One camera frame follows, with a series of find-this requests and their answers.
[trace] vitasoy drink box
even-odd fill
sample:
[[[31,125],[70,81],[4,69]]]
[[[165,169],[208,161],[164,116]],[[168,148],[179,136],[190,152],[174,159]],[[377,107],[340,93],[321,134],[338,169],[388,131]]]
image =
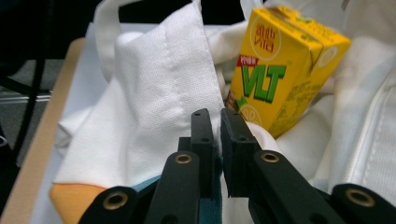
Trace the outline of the vitasoy drink box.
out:
[[[226,106],[273,137],[291,128],[350,40],[287,6],[252,10]]]

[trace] brass screw hole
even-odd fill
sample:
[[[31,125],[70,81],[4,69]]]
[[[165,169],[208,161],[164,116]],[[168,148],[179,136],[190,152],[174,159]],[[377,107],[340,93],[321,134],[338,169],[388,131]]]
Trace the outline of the brass screw hole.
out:
[[[278,162],[279,157],[276,154],[266,152],[266,153],[262,153],[262,160],[268,161],[268,162]]]
[[[175,162],[180,163],[180,164],[189,163],[191,160],[192,160],[192,157],[187,154],[181,154],[181,155],[177,155],[175,157]]]
[[[103,201],[103,207],[107,210],[115,210],[123,207],[127,201],[128,195],[118,190],[107,195]]]
[[[347,198],[363,207],[373,207],[375,205],[375,200],[370,194],[359,190],[359,189],[347,189],[346,190]]]

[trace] dark background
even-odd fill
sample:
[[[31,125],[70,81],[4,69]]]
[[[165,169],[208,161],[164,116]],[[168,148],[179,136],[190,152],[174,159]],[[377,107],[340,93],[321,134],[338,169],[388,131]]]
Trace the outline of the dark background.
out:
[[[83,37],[100,0],[54,0],[49,57],[62,59],[70,42]],[[120,8],[120,21],[159,23],[189,0],[144,0]],[[204,24],[233,24],[244,19],[239,0],[202,0]]]

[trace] white cloth bag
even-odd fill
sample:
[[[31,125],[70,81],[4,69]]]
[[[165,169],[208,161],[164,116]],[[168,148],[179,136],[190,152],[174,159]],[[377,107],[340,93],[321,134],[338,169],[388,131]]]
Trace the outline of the white cloth bag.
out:
[[[65,157],[55,183],[110,188],[160,175],[178,138],[191,136],[191,113],[201,108],[217,133],[224,79],[215,64],[237,56],[246,25],[206,33],[200,3],[192,2],[146,34],[122,34],[118,8],[132,2],[106,0],[95,12],[109,83],[93,108],[60,121],[57,143]]]

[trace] printed logo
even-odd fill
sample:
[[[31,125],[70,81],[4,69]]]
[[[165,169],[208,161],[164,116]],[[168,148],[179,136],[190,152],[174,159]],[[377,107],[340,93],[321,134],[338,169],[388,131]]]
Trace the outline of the printed logo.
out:
[[[280,31],[258,17],[251,26],[250,43],[261,60],[269,61],[276,57],[281,47]]]
[[[336,46],[332,46],[331,48],[327,49],[320,57],[318,66],[324,67],[326,64],[331,62],[337,55],[337,52],[338,52],[338,48]]]

